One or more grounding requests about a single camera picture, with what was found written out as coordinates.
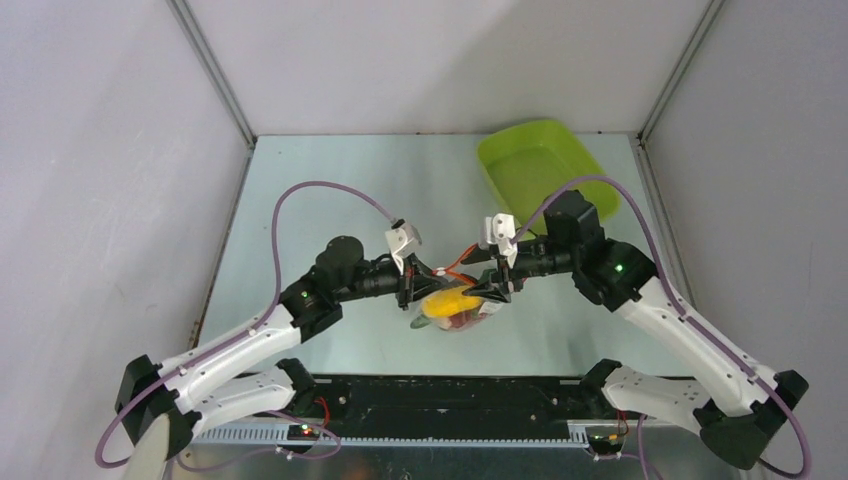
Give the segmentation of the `yellow corn cob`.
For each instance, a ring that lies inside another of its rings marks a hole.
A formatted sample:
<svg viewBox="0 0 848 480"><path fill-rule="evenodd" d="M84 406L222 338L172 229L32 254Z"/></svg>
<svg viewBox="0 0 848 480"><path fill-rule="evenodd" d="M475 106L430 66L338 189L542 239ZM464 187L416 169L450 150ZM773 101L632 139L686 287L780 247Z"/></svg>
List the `yellow corn cob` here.
<svg viewBox="0 0 848 480"><path fill-rule="evenodd" d="M466 297L464 287L440 290L421 301L421 311L429 318L447 318L457 313L477 309L483 299Z"/></svg>

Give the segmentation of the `long green cucumber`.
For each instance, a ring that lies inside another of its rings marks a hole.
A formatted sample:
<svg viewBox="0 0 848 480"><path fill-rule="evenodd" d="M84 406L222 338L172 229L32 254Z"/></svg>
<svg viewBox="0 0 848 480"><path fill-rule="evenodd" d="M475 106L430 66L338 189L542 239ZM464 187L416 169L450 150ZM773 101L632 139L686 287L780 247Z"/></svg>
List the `long green cucumber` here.
<svg viewBox="0 0 848 480"><path fill-rule="evenodd" d="M430 326L431 324L432 324L431 318L429 318L425 315L419 315L418 317L414 318L410 322L410 328L413 329L413 330L417 330L417 329L426 328L426 327Z"/></svg>

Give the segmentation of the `clear zip bag orange zipper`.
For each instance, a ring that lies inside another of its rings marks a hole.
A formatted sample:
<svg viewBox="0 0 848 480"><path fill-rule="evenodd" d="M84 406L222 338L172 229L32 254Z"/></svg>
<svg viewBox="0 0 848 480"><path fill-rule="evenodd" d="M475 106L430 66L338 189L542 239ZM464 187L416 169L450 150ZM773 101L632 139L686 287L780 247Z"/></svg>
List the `clear zip bag orange zipper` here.
<svg viewBox="0 0 848 480"><path fill-rule="evenodd" d="M457 268L471 257L477 247L477 244L473 244L451 264L431 270L437 279L446 280L446 283L435 292L426 294L419 302L417 315L410 322L411 329L435 326L447 332L462 331L497 314L503 308L504 302L465 294L478 278L458 271Z"/></svg>

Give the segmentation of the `red chili pepper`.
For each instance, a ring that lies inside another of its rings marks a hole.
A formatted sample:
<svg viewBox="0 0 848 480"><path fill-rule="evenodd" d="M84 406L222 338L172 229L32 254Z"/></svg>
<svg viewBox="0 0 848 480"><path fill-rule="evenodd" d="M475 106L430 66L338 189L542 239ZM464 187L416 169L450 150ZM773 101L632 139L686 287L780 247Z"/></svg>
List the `red chili pepper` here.
<svg viewBox="0 0 848 480"><path fill-rule="evenodd" d="M475 326L486 318L486 314L471 311L457 313L447 318L443 329L446 331L461 331Z"/></svg>

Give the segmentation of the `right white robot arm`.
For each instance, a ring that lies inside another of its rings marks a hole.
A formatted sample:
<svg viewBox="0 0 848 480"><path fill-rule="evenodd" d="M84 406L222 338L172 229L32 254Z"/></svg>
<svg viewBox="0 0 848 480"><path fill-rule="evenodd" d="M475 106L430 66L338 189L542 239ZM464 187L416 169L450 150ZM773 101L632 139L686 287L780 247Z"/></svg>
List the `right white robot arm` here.
<svg viewBox="0 0 848 480"><path fill-rule="evenodd" d="M570 275L586 299L647 332L691 374L666 379L603 359L581 381L588 414L644 414L697 435L737 469L761 465L770 441L793 421L808 382L793 370L773 370L730 342L679 295L657 262L608 238L595 206L578 191L550 196L543 219L545 233L532 240L520 238L509 214L485 220L471 261L490 260L494 267L470 294L507 303L527 279Z"/></svg>

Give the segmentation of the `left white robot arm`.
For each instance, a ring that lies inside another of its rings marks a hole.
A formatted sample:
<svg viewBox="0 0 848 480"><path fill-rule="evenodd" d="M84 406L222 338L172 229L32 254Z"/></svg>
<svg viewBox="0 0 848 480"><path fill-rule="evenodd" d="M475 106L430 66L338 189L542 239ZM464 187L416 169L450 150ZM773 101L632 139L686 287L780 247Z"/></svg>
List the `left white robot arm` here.
<svg viewBox="0 0 848 480"><path fill-rule="evenodd" d="M313 414L319 409L316 382L299 360L282 359L255 374L248 369L327 330L341 319L346 301L392 295L407 309L446 284L413 254L400 261L388 254L367 260L358 239L336 237L264 313L160 363L146 355L131 361L116 413L132 443L156 418L167 416L167 458L204 431L243 417L266 411Z"/></svg>

